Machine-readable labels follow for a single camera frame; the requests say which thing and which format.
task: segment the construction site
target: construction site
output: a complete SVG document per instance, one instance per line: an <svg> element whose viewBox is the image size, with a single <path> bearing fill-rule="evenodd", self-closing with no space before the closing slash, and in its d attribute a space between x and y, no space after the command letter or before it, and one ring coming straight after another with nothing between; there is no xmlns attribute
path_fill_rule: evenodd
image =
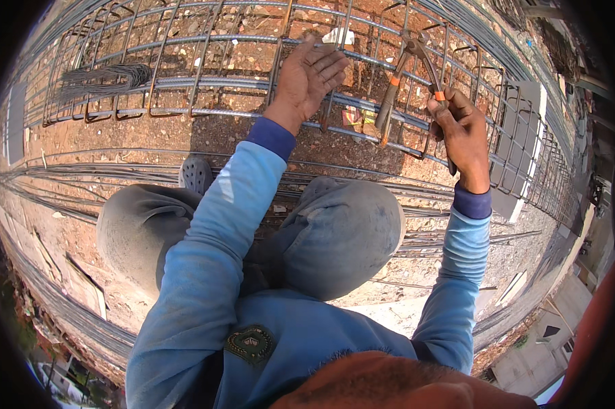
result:
<svg viewBox="0 0 615 409"><path fill-rule="evenodd" d="M577 85L588 63L562 20L498 0L58 0L19 53L0 107L0 243L40 338L123 387L156 300L101 259L100 209L133 183L178 186L190 153L218 175L308 34L351 64L303 123L255 240L279 228L317 176L385 186L406 216L402 244L373 279L329 303L410 337L442 266L459 179L429 136L428 87L452 86L485 115L492 186L472 374L550 309L601 205L590 191L592 93ZM433 71L406 50L418 34ZM104 76L117 65L144 68ZM95 93L65 94L74 70L97 73L85 81Z"/></svg>

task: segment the man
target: man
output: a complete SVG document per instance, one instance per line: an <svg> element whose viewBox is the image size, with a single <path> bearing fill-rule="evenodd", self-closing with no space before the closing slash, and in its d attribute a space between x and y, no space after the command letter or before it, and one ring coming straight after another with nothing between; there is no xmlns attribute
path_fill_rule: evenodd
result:
<svg viewBox="0 0 615 409"><path fill-rule="evenodd" d="M318 177L279 232L252 246L301 123L348 64L309 37L213 183L190 157L185 188L133 185L107 201L98 224L107 263L153 297L160 288L128 364L129 407L535 406L468 376L492 208L484 117L458 90L445 90L450 109L428 102L460 181L412 339L323 302L369 280L400 245L404 215L382 186Z"/></svg>

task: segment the gray pants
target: gray pants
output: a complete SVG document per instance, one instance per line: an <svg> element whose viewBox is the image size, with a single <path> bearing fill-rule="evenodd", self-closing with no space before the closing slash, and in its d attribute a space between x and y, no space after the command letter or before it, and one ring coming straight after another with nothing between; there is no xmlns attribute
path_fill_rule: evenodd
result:
<svg viewBox="0 0 615 409"><path fill-rule="evenodd" d="M106 264L156 299L166 252L184 237L201 198L186 188L152 184L116 192L97 226ZM404 235L402 208L384 187L317 177L280 230L250 248L240 297L279 287L320 300L342 297L373 277Z"/></svg>

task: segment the blue long-sleeve shirt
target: blue long-sleeve shirt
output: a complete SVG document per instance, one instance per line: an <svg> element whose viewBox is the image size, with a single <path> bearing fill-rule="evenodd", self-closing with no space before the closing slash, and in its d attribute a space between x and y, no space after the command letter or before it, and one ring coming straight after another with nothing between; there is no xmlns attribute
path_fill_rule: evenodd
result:
<svg viewBox="0 0 615 409"><path fill-rule="evenodd" d="M284 381L308 376L339 351L383 350L417 359L419 345L440 364L470 372L474 301L489 247L489 193L474 195L456 186L442 268L412 339L289 289L238 298L242 259L294 145L289 132L259 119L205 193L184 240L168 251L159 298L127 366L129 407L172 407L197 388L205 359L224 347L215 408L264 397ZM241 330L263 334L251 338L262 342L253 348L257 356L237 352Z"/></svg>

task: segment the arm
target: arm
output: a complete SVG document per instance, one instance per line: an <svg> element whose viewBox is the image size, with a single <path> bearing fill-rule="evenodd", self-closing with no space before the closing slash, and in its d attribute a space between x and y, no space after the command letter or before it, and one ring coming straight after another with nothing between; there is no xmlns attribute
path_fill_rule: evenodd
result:
<svg viewBox="0 0 615 409"><path fill-rule="evenodd" d="M443 242L442 268L412 342L440 364L468 374L473 363L475 298L487 266L492 197L485 121L459 91L446 88L449 109L428 102L442 127L446 150L460 169Z"/></svg>
<svg viewBox="0 0 615 409"><path fill-rule="evenodd" d="M313 39L305 41L285 61L288 69L283 67L279 87L283 78L288 81L288 71L292 84L285 85L288 89L283 92L279 89L264 118L237 146L205 193L185 238L166 254L159 298L128 362L129 406L175 405L195 381L205 358L223 348L231 326L237 323L242 260L273 200L300 124L314 113L297 107L318 98L312 101L318 108L327 92L342 82L339 74L348 65L334 47L313 45ZM319 58L307 65L305 61L314 54ZM325 58L330 63L315 71L313 67ZM292 72L297 64L306 67L303 81ZM287 96L287 91L294 94Z"/></svg>

